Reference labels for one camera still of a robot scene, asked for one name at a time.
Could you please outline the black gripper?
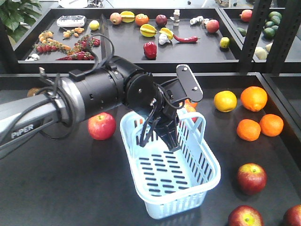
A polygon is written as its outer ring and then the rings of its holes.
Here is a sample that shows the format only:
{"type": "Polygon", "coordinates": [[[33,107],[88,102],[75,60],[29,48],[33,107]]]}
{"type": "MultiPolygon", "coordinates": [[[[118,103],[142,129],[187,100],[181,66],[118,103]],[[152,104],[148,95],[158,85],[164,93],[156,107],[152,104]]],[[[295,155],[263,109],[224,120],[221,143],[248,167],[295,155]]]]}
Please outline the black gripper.
{"type": "Polygon", "coordinates": [[[164,141],[169,151],[177,151],[181,148],[178,143],[177,125],[179,119],[177,110],[180,109],[179,104],[187,97],[180,80],[175,78],[155,84],[156,88],[156,107],[152,117],[151,124],[149,118],[143,124],[140,134],[139,146],[145,147],[153,131],[164,141]]]}

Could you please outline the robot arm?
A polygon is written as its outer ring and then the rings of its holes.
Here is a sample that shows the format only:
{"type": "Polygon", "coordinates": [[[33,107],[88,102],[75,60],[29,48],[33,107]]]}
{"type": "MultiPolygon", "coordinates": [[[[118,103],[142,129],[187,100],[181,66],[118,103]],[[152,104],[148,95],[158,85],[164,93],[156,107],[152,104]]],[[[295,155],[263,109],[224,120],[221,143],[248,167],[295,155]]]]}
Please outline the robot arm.
{"type": "Polygon", "coordinates": [[[181,65],[176,67],[176,77],[162,84],[118,56],[91,71],[74,70],[54,80],[41,70],[40,79],[46,84],[40,93],[0,106],[1,158],[48,126],[61,123],[73,132],[79,122],[119,105],[142,116],[143,128],[155,132],[171,152],[180,147],[177,110],[189,98],[181,65]]]}

